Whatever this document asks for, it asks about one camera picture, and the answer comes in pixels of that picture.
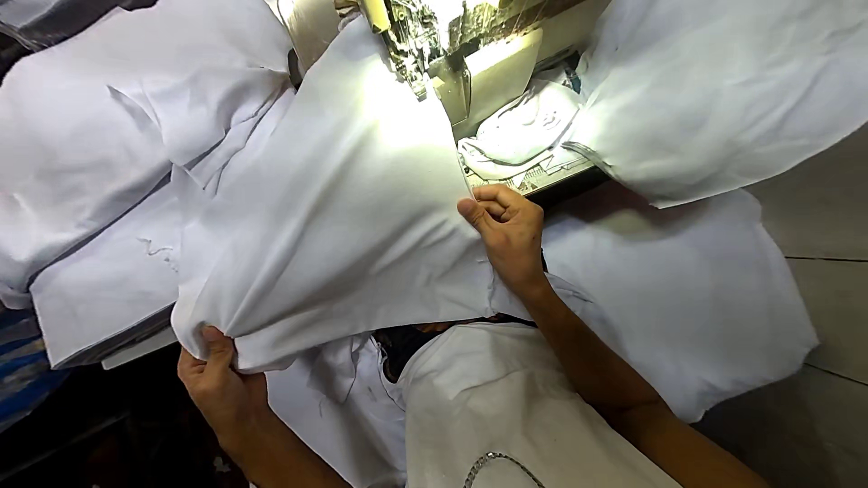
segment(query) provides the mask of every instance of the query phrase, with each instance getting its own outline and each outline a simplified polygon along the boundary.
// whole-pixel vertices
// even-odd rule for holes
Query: hand
[[[196,359],[182,347],[178,378],[229,452],[255,433],[259,422],[271,413],[266,375],[236,373],[232,369],[235,345],[216,327],[206,326],[202,337],[208,344],[207,361]]]
[[[458,213],[485,243],[491,265],[521,300],[550,288],[543,272],[543,209],[505,185],[473,188]]]

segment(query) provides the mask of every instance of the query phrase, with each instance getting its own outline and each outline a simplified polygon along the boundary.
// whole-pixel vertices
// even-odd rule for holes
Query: person
[[[540,207],[503,185],[473,194],[457,210],[536,328],[457,325],[413,354],[398,382],[408,486],[766,486],[561,301],[543,271]],[[348,486],[270,410],[265,376],[233,371],[233,342],[203,334],[207,361],[181,350],[178,376],[247,478]]]

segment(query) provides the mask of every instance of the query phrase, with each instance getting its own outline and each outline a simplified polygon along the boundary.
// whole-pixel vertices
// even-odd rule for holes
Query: right hand
[[[543,271],[543,209],[506,185],[473,188],[476,200],[458,202],[458,213],[482,235],[491,265],[518,298],[549,288]]]

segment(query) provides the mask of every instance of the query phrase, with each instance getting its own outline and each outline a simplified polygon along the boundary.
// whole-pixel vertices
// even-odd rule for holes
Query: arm
[[[247,479],[259,488],[349,488],[268,406],[265,374],[236,373],[232,340],[211,326],[202,335],[208,361],[182,348],[178,377]]]
[[[756,473],[672,414],[657,391],[557,296],[543,272],[543,210],[504,185],[474,188],[458,212],[522,301],[575,390],[630,444],[685,488],[766,487]]]

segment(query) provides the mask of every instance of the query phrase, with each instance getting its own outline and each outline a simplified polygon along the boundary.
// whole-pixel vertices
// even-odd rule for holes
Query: silver chain necklace
[[[537,479],[536,476],[534,476],[534,473],[530,472],[530,470],[524,467],[523,464],[514,460],[510,456],[503,454],[502,452],[486,452],[483,456],[480,456],[479,459],[477,459],[477,462],[473,463],[473,467],[470,468],[470,472],[467,473],[467,479],[464,480],[464,488],[472,488],[473,482],[476,481],[477,474],[479,474],[479,470],[483,469],[484,466],[486,466],[494,459],[506,459],[510,461],[512,464],[522,468],[524,474],[530,476],[530,479],[533,480],[534,483],[536,483],[536,486],[538,488],[545,488],[545,485],[543,485],[540,480]]]

